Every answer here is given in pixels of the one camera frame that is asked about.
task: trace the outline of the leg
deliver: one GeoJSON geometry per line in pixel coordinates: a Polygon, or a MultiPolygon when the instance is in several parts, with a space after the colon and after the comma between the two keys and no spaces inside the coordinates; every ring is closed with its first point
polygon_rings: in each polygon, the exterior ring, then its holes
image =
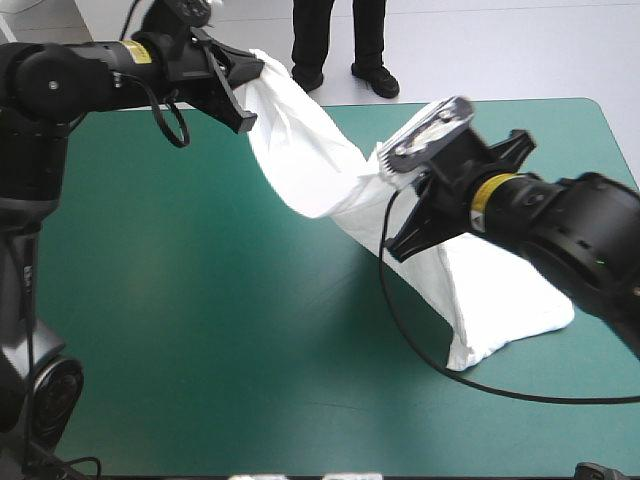
{"type": "Polygon", "coordinates": [[[400,85],[382,61],[386,3],[386,0],[353,0],[356,61],[351,73],[368,82],[377,95],[394,98],[400,93],[400,85]]]}
{"type": "Polygon", "coordinates": [[[329,52],[329,24],[334,0],[294,0],[291,58],[293,76],[313,78],[322,72],[329,52]]]}
{"type": "Polygon", "coordinates": [[[356,63],[364,70],[382,66],[386,0],[354,0],[356,63]]]}

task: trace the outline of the white cloth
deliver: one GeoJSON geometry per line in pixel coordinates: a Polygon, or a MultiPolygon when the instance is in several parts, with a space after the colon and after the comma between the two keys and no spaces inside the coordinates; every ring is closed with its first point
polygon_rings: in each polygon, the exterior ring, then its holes
{"type": "MultiPolygon", "coordinates": [[[[394,192],[372,154],[366,161],[330,117],[264,52],[261,77],[236,93],[258,114],[249,133],[265,177],[296,212],[331,216],[377,253],[386,204],[394,192]]],[[[417,197],[405,189],[393,209],[397,232],[417,197]]],[[[571,302],[527,262],[472,235],[461,235],[403,264],[386,256],[404,280],[453,327],[448,367],[464,370],[506,343],[557,330],[573,319],[571,302]]]]}

